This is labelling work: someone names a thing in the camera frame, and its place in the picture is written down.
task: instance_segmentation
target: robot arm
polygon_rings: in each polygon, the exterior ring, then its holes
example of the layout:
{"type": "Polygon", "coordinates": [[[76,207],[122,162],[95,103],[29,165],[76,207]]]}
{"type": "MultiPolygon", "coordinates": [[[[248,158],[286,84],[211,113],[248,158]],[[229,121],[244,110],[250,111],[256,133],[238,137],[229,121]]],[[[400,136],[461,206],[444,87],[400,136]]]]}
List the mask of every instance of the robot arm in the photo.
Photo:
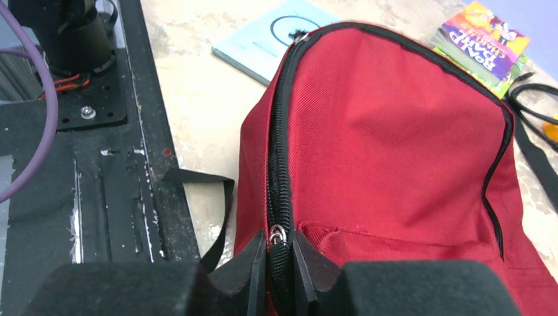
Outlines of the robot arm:
{"type": "Polygon", "coordinates": [[[56,75],[103,72],[114,62],[95,0],[10,0],[8,6],[33,30],[56,75]]]}

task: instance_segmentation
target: black zipper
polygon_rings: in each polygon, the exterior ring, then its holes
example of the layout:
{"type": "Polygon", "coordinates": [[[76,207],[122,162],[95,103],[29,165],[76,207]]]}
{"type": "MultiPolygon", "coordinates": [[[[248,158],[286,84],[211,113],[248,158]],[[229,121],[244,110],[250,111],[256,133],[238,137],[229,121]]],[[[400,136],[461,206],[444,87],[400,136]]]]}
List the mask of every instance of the black zipper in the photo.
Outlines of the black zipper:
{"type": "Polygon", "coordinates": [[[504,103],[498,99],[490,90],[485,88],[473,77],[455,66],[452,62],[439,56],[430,49],[421,46],[414,41],[392,32],[390,30],[355,22],[342,22],[325,26],[316,32],[305,34],[296,39],[293,47],[287,52],[285,61],[280,70],[277,81],[270,120],[269,138],[269,160],[268,160],[268,180],[267,180],[267,221],[270,236],[270,273],[272,283],[272,294],[274,296],[276,309],[281,314],[292,315],[294,309],[294,297],[292,290],[292,257],[291,243],[293,234],[293,218],[291,203],[291,186],[288,172],[288,117],[290,98],[292,94],[295,73],[299,61],[306,51],[310,49],[323,35],[336,30],[356,28],[360,31],[374,34],[375,36],[390,40],[401,45],[403,48],[418,53],[428,60],[436,63],[442,69],[468,84],[478,92],[498,105],[505,119],[500,149],[490,166],[482,186],[482,202],[486,208],[492,225],[494,234],[498,242],[500,256],[503,258],[503,237],[498,217],[492,209],[490,202],[486,198],[486,190],[490,179],[494,175],[498,163],[511,143],[513,134],[513,119],[504,103]]]}

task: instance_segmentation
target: colorful book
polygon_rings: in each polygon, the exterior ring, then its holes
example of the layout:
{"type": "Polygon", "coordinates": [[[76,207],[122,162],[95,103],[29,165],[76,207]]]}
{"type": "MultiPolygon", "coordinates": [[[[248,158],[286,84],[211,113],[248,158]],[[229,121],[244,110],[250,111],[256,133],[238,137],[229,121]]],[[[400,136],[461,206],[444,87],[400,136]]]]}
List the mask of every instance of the colorful book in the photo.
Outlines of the colorful book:
{"type": "Polygon", "coordinates": [[[213,45],[213,55],[264,85],[273,79],[295,31],[311,32],[339,18],[303,0],[287,0],[213,45]]]}
{"type": "Polygon", "coordinates": [[[529,39],[474,1],[438,28],[432,43],[491,86],[504,80],[529,39]]]}
{"type": "Polygon", "coordinates": [[[515,64],[511,67],[510,71],[507,73],[506,77],[504,77],[504,79],[498,82],[496,85],[492,85],[489,82],[479,78],[477,75],[475,75],[473,72],[465,68],[463,65],[460,65],[457,61],[452,59],[450,56],[446,55],[439,48],[434,48],[434,51],[440,54],[441,56],[444,56],[445,58],[449,59],[454,64],[462,68],[463,70],[467,71],[473,78],[479,81],[483,86],[487,87],[499,99],[502,99],[504,97],[505,93],[507,92],[507,90],[509,90],[515,78],[519,77],[519,75],[521,74],[521,70],[523,69],[523,66],[529,60],[529,58],[526,55],[520,55],[519,58],[515,61],[515,64]]]}

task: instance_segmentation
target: yellow object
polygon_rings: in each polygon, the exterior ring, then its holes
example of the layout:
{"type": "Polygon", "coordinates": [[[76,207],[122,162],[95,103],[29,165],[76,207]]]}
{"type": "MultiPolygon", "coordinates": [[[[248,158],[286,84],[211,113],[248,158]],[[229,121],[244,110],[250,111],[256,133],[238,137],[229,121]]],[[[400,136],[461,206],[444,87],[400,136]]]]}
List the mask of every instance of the yellow object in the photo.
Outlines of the yellow object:
{"type": "Polygon", "coordinates": [[[548,136],[548,138],[550,138],[554,142],[558,142],[558,125],[545,122],[542,125],[542,130],[544,134],[548,136]]]}

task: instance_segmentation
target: red backpack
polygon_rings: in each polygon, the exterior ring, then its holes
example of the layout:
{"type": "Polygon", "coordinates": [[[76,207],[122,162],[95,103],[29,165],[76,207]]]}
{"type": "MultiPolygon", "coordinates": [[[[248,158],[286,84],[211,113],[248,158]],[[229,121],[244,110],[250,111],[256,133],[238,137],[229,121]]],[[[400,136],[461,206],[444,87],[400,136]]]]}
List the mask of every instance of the red backpack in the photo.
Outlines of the red backpack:
{"type": "Polygon", "coordinates": [[[271,288],[295,231],[335,264],[471,259],[525,315],[558,286],[522,229],[512,111],[447,59],[378,26],[298,37],[241,128],[235,254],[266,232],[271,288]]]}

